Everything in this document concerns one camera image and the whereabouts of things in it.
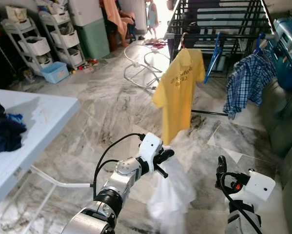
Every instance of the storage drawer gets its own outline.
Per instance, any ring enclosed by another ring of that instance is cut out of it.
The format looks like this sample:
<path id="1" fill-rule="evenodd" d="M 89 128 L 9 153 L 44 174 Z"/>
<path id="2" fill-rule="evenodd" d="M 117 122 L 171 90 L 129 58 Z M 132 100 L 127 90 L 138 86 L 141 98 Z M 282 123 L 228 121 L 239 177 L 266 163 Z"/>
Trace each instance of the storage drawer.
<path id="1" fill-rule="evenodd" d="M 65 20 L 68 20 L 70 18 L 68 11 L 65 11 L 64 13 L 59 13 L 56 15 L 53 15 L 57 23 L 61 23 Z"/>
<path id="2" fill-rule="evenodd" d="M 38 66 L 35 62 L 30 62 L 30 61 L 28 61 L 28 63 L 29 63 L 29 66 L 30 66 L 34 71 L 37 71 L 37 72 L 40 71 L 39 66 Z M 48 60 L 47 60 L 46 62 L 44 62 L 44 63 L 40 63 L 40 66 L 41 66 L 42 68 L 45 68 L 45 67 L 49 66 L 49 65 L 52 64 L 52 63 L 53 63 L 53 60 L 52 60 L 51 58 L 48 58 Z"/>
<path id="3" fill-rule="evenodd" d="M 30 40 L 37 40 L 36 42 L 33 43 L 28 43 L 28 46 L 30 47 L 30 49 L 32 50 L 34 55 L 44 55 L 46 53 L 48 53 L 50 51 L 49 45 L 47 43 L 46 38 L 42 38 L 42 37 L 27 37 L 26 38 L 27 41 Z M 27 47 L 25 46 L 25 44 L 20 40 L 18 41 L 19 45 L 21 46 L 21 48 L 23 49 L 24 52 L 29 53 L 29 50 L 27 49 Z"/>
<path id="4" fill-rule="evenodd" d="M 71 60 L 72 60 L 72 65 L 77 65 L 82 62 L 82 56 L 79 50 L 76 49 L 68 49 L 68 52 L 70 54 Z M 58 51 L 58 56 L 61 61 L 70 64 L 68 56 L 64 53 L 63 50 Z"/>
<path id="5" fill-rule="evenodd" d="M 59 38 L 58 34 L 56 33 L 56 31 L 53 31 L 50 34 L 52 35 L 54 42 L 58 45 L 61 45 L 60 38 Z M 65 45 L 68 48 L 79 44 L 78 34 L 77 34 L 76 30 L 74 30 L 73 33 L 70 33 L 68 35 L 61 35 L 61 36 L 62 36 L 63 42 L 65 43 Z"/>
<path id="6" fill-rule="evenodd" d="M 27 28 L 31 27 L 31 22 L 30 22 L 29 19 L 26 19 L 24 21 L 15 22 L 15 24 L 18 25 L 18 27 L 19 27 L 20 30 L 24 30 L 24 29 L 27 29 Z M 15 27 L 12 24 L 10 24 L 10 23 L 6 23 L 4 25 L 4 27 L 6 29 L 11 29 L 11 30 L 14 30 L 15 29 Z"/>

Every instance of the blue checkered shirt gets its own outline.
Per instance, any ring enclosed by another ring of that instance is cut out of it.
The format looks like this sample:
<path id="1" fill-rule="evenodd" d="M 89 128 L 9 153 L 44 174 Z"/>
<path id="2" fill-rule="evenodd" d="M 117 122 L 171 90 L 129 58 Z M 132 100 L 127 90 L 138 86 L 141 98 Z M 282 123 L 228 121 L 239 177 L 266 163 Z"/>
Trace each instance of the blue checkered shirt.
<path id="1" fill-rule="evenodd" d="M 234 65 L 234 71 L 229 76 L 227 84 L 227 101 L 224 112 L 234 116 L 247 105 L 248 99 L 257 106 L 262 102 L 262 91 L 276 76 L 276 68 L 269 51 L 264 50 L 264 56 L 250 55 Z"/>

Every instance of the marble floor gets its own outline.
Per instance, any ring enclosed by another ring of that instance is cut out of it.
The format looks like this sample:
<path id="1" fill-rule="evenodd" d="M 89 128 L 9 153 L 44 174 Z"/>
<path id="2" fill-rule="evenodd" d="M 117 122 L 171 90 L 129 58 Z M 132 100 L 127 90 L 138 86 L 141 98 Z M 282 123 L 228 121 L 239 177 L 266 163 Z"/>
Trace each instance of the marble floor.
<path id="1" fill-rule="evenodd" d="M 136 47 L 129 53 L 142 62 L 144 50 Z M 160 59 L 154 58 L 153 61 L 162 65 Z M 129 64 L 119 48 L 100 59 L 93 73 L 77 71 L 58 84 L 37 78 L 34 84 L 22 82 L 13 87 L 25 92 L 76 97 L 81 104 L 80 111 L 35 162 L 36 167 L 62 182 L 88 183 L 92 181 L 100 155 L 114 141 L 132 132 L 161 135 L 161 110 L 152 104 L 152 92 L 137 88 L 123 78 L 123 70 Z M 138 78 L 142 81 L 150 79 L 147 72 L 140 73 Z M 221 112 L 225 86 L 226 80 L 220 78 L 198 84 L 193 109 Z M 135 156 L 139 143 L 137 138 L 127 139 L 112 148 L 106 159 Z M 224 195 L 214 187 L 220 155 L 226 157 L 228 171 L 245 173 L 248 168 L 254 168 L 277 181 L 270 199 L 259 210 L 262 230 L 264 234 L 288 233 L 276 157 L 271 152 L 268 135 L 255 105 L 249 103 L 233 121 L 221 116 L 192 113 L 191 128 L 179 132 L 171 146 L 196 189 L 196 200 L 186 215 L 189 234 L 224 234 L 227 224 Z M 99 174 L 98 187 L 111 171 L 112 163 Z M 0 204 L 0 211 L 22 181 Z M 0 227 L 10 234 L 23 230 L 50 188 L 49 183 L 34 175 L 28 188 L 2 218 Z M 134 185 L 119 216 L 117 234 L 156 233 L 156 223 L 149 218 L 146 208 L 152 191 L 151 175 L 145 175 Z M 59 234 L 91 199 L 91 189 L 56 188 L 28 233 Z"/>

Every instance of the clothes hanger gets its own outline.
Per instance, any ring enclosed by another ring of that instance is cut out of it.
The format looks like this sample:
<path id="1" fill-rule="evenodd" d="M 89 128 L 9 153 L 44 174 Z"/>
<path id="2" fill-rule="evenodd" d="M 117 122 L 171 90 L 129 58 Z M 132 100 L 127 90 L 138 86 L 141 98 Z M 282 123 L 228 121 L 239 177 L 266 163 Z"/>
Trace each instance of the clothes hanger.
<path id="1" fill-rule="evenodd" d="M 209 79 L 209 76 L 211 74 L 211 71 L 212 71 L 214 65 L 217 63 L 217 61 L 220 58 L 220 56 L 222 54 L 222 51 L 223 51 L 223 48 L 221 46 L 218 46 L 219 39 L 220 39 L 220 32 L 217 34 L 216 42 L 215 42 L 215 48 L 214 48 L 214 51 L 213 51 L 211 62 L 210 62 L 209 68 L 208 68 L 208 70 L 206 72 L 206 76 L 204 78 L 204 83 L 205 84 L 206 84 L 206 82 L 208 82 L 208 79 Z"/>
<path id="2" fill-rule="evenodd" d="M 264 49 L 268 44 L 267 40 L 264 39 L 265 36 L 266 36 L 265 33 L 260 33 L 260 35 L 258 36 L 258 39 L 256 42 L 256 49 L 254 50 L 254 54 L 261 56 L 265 60 L 265 62 L 270 63 L 269 58 L 267 56 L 265 56 L 264 52 L 262 51 L 262 49 Z"/>
<path id="3" fill-rule="evenodd" d="M 181 35 L 181 38 L 180 38 L 180 45 L 181 45 L 181 48 L 185 48 L 185 45 L 183 43 L 184 41 L 184 36 L 187 35 L 188 33 L 183 33 L 183 35 Z"/>

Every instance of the gray sofa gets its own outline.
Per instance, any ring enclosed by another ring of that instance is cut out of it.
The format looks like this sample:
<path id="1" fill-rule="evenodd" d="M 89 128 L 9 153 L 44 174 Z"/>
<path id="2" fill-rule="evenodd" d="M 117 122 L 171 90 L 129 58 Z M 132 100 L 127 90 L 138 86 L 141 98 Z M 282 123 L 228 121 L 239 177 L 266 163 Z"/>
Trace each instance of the gray sofa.
<path id="1" fill-rule="evenodd" d="M 279 156 L 283 207 L 292 234 L 292 92 L 283 90 L 277 79 L 264 89 L 260 114 L 270 137 L 273 152 Z"/>

